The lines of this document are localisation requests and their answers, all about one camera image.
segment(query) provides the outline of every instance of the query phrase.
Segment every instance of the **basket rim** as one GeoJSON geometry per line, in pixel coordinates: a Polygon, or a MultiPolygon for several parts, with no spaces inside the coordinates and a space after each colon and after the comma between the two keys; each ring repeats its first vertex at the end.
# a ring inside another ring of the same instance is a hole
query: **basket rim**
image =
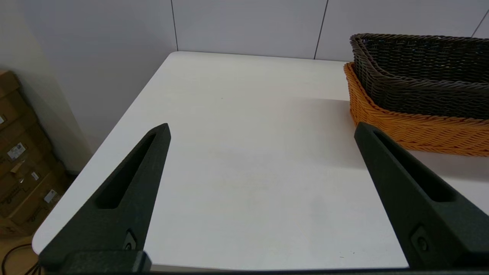
{"type": "Polygon", "coordinates": [[[383,78],[383,81],[403,81],[408,82],[408,85],[416,87],[417,85],[423,86],[423,88],[437,89],[437,90],[453,90],[453,91],[467,91],[470,90],[489,90],[489,83],[487,82],[468,82],[468,81],[452,81],[452,80],[434,80],[434,79],[420,79],[407,76],[399,76],[392,74],[378,65],[373,56],[370,54],[365,44],[361,41],[363,38],[377,38],[380,37],[386,40],[405,39],[405,40],[432,40],[432,41],[449,41],[454,43],[463,42],[483,42],[489,43],[489,39],[485,38],[473,38],[473,37],[454,37],[454,36],[441,36],[441,35],[405,35],[405,34],[373,34],[373,33],[359,33],[350,37],[350,44],[353,48],[355,56],[359,57],[366,63],[369,69],[377,73],[377,76],[373,76],[377,79],[383,78]],[[457,88],[447,87],[449,85],[458,86],[457,88]]]}
{"type": "Polygon", "coordinates": [[[466,117],[456,117],[456,116],[440,116],[440,115],[422,115],[422,114],[408,114],[408,113],[400,113],[386,110],[377,104],[367,95],[364,87],[360,83],[358,77],[354,71],[354,62],[348,62],[343,66],[343,70],[348,77],[351,77],[355,82],[351,83],[348,79],[348,83],[354,85],[358,90],[360,90],[359,96],[362,96],[365,101],[375,109],[375,111],[379,112],[382,115],[388,115],[391,117],[402,117],[406,119],[406,122],[416,123],[421,126],[424,122],[434,123],[434,122],[447,122],[451,127],[453,126],[463,126],[470,128],[477,128],[481,130],[489,130],[489,119],[477,119],[477,118],[466,118],[466,117]]]}

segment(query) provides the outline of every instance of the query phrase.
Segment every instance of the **woven texture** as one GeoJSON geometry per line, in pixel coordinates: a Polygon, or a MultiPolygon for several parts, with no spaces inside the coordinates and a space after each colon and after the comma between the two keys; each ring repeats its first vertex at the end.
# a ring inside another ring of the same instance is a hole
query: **woven texture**
{"type": "Polygon", "coordinates": [[[380,107],[489,119],[489,39],[356,34],[350,43],[355,73],[380,107]]]}
{"type": "Polygon", "coordinates": [[[489,120],[391,112],[377,106],[355,75],[344,67],[350,91],[350,114],[388,134],[406,149],[464,156],[489,156],[489,120]]]}

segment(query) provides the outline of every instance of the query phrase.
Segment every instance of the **wall seam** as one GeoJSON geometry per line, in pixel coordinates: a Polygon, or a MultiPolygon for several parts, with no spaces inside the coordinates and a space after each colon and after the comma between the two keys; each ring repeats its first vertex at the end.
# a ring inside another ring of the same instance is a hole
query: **wall seam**
{"type": "Polygon", "coordinates": [[[170,3],[172,4],[173,30],[175,31],[175,43],[177,44],[178,51],[177,26],[175,25],[175,13],[173,12],[173,0],[170,0],[170,3]]]}
{"type": "Polygon", "coordinates": [[[319,47],[319,40],[321,39],[321,32],[323,31],[324,18],[326,16],[326,9],[328,8],[328,3],[330,0],[326,0],[326,6],[324,7],[323,21],[321,22],[321,28],[319,29],[319,37],[317,38],[316,51],[314,51],[314,58],[316,59],[317,48],[319,47]]]}
{"type": "Polygon", "coordinates": [[[484,19],[486,18],[486,16],[488,15],[488,12],[489,12],[489,9],[486,11],[486,14],[483,16],[482,20],[479,22],[479,24],[477,25],[477,27],[475,28],[474,32],[472,33],[472,35],[470,37],[474,37],[475,33],[477,32],[477,30],[479,29],[479,27],[481,26],[482,24],[482,21],[484,21],[484,19]]]}

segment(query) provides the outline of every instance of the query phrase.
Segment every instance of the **white wall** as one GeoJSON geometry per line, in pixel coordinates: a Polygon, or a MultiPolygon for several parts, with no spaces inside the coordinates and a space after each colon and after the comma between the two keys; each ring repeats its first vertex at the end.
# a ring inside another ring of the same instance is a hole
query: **white wall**
{"type": "Polygon", "coordinates": [[[470,37],[488,9],[487,0],[329,0],[316,59],[352,61],[356,33],[470,37]]]}
{"type": "Polygon", "coordinates": [[[67,170],[81,171],[92,152],[15,0],[0,1],[0,68],[19,77],[22,94],[67,170]]]}
{"type": "Polygon", "coordinates": [[[170,0],[21,0],[95,151],[177,50],[170,0]]]}
{"type": "MultiPolygon", "coordinates": [[[[18,1],[91,151],[177,49],[349,61],[352,34],[471,36],[489,9],[489,0],[18,1]]],[[[485,19],[475,36],[488,30],[485,19]]]]}
{"type": "Polygon", "coordinates": [[[326,0],[173,0],[178,49],[314,58],[326,0]]]}

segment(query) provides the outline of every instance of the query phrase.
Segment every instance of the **black cable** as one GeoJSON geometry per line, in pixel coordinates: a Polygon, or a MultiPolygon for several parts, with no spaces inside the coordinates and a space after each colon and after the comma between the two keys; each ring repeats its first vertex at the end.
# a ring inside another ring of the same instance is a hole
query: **black cable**
{"type": "Polygon", "coordinates": [[[3,275],[6,275],[6,273],[5,273],[5,263],[7,262],[7,257],[9,256],[9,254],[12,253],[16,249],[19,249],[19,248],[22,248],[22,247],[31,246],[31,245],[32,244],[24,244],[24,245],[16,246],[16,247],[12,248],[9,252],[7,252],[7,254],[5,254],[5,257],[3,257],[3,260],[1,261],[1,272],[2,272],[3,275]]]}

